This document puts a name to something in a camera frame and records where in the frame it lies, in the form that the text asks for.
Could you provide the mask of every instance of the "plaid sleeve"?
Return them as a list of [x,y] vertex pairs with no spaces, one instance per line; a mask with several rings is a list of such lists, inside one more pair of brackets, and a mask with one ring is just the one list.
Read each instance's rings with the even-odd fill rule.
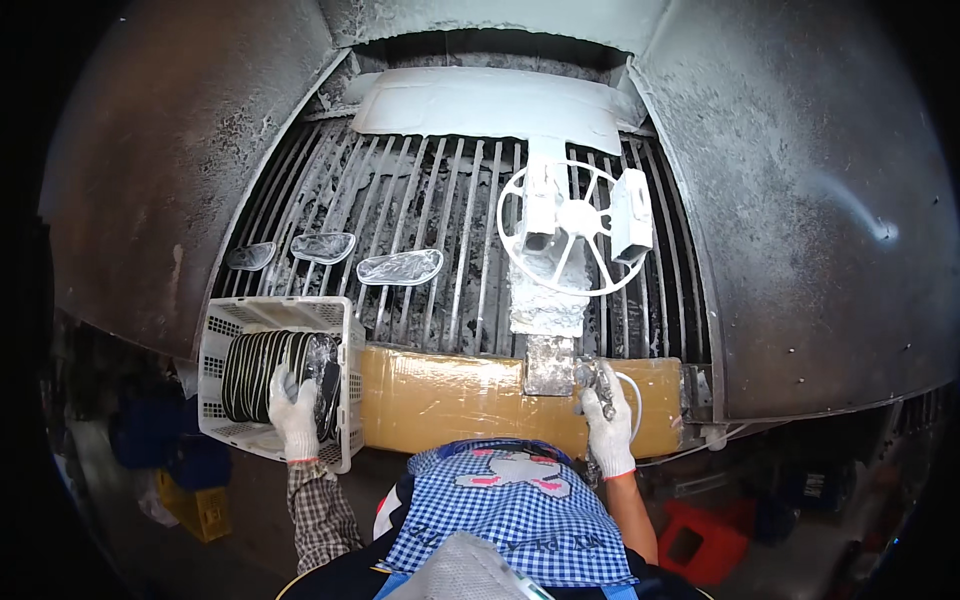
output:
[[296,528],[298,574],[363,547],[340,484],[317,461],[289,467],[287,509]]

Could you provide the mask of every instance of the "blue checkered apron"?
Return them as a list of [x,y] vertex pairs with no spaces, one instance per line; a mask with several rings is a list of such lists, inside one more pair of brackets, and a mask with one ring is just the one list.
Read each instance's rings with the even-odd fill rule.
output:
[[546,588],[638,583],[616,524],[569,459],[543,443],[525,444],[554,458],[490,447],[517,442],[465,441],[412,457],[410,510],[381,566],[409,576],[447,537],[465,531],[492,542],[514,570]]

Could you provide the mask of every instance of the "white cable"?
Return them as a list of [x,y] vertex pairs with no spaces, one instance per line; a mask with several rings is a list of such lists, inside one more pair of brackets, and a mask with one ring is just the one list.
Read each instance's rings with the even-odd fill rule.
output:
[[640,389],[636,386],[636,382],[630,378],[629,375],[625,375],[622,372],[615,371],[613,374],[616,375],[616,378],[620,381],[626,381],[630,384],[630,387],[634,388],[634,394],[636,395],[636,422],[634,423],[634,431],[630,434],[630,443],[634,442],[636,437],[636,432],[640,430],[640,418],[643,417],[643,400],[640,399]]
[[731,431],[730,433],[724,434],[723,436],[717,438],[716,440],[714,440],[714,441],[711,442],[710,444],[698,445],[697,447],[691,448],[691,449],[689,449],[689,450],[687,450],[687,451],[685,451],[685,452],[681,452],[680,454],[674,454],[673,456],[668,456],[668,457],[666,457],[666,458],[664,458],[664,459],[661,459],[661,460],[658,460],[658,461],[654,461],[653,463],[644,463],[643,465],[637,465],[636,467],[637,467],[637,468],[654,467],[654,466],[656,466],[656,465],[662,465],[663,463],[669,463],[670,461],[677,460],[678,458],[683,458],[684,456],[688,456],[688,455],[690,455],[690,454],[693,454],[694,452],[697,452],[698,450],[703,450],[704,448],[709,448],[712,444],[716,444],[717,442],[723,442],[723,441],[726,440],[727,438],[729,438],[729,437],[731,437],[731,436],[735,436],[736,434],[740,433],[741,431],[743,431],[744,429],[746,429],[748,426],[749,426],[749,423],[740,425],[739,427],[737,427],[736,429],[734,429],[734,430]]

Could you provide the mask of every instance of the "apron print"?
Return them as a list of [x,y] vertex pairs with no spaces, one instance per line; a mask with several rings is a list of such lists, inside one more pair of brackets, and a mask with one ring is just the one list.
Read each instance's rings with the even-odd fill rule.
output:
[[[476,456],[493,454],[488,448],[472,450]],[[460,475],[454,485],[462,488],[495,488],[513,484],[527,484],[552,498],[570,495],[570,484],[560,478],[560,464],[544,456],[530,456],[515,452],[510,456],[491,458],[491,472]]]

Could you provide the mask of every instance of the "yellow crate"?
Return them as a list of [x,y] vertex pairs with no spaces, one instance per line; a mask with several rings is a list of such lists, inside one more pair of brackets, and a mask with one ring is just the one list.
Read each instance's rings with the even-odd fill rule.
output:
[[160,502],[187,531],[206,543],[233,531],[227,510],[227,488],[188,492],[174,481],[165,468],[156,471]]

